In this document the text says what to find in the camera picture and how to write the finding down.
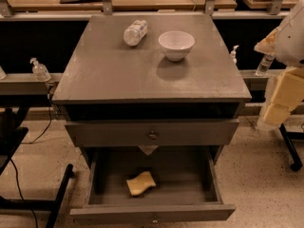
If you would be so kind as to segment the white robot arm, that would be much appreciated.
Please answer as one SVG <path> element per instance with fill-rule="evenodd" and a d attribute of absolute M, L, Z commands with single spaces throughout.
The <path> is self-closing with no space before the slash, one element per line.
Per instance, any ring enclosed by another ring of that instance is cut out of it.
<path fill-rule="evenodd" d="M 279 128 L 304 100 L 304 0 L 299 0 L 282 22 L 254 50 L 270 54 L 286 66 L 266 85 L 257 127 Z"/>

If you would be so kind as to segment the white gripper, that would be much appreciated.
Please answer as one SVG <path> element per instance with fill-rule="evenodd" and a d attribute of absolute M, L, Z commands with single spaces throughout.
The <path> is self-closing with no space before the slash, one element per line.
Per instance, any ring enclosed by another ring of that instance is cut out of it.
<path fill-rule="evenodd" d="M 304 100 L 304 69 L 288 66 L 268 80 L 266 103 L 260 110 L 257 128 L 270 131 L 280 128 Z"/>

